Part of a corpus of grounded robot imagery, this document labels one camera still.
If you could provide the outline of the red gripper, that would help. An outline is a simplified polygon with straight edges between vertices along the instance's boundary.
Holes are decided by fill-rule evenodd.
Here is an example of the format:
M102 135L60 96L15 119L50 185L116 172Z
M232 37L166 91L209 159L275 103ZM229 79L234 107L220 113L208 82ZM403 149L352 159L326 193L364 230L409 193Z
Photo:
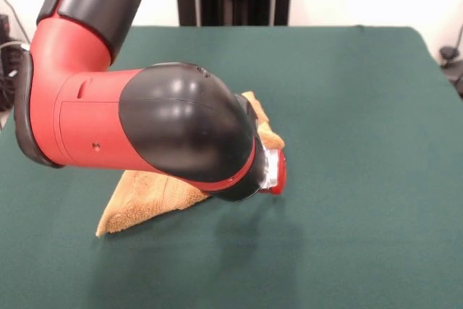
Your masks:
M283 150L278 150L278 176L277 183L271 188L272 195L281 195L286 186L286 156Z

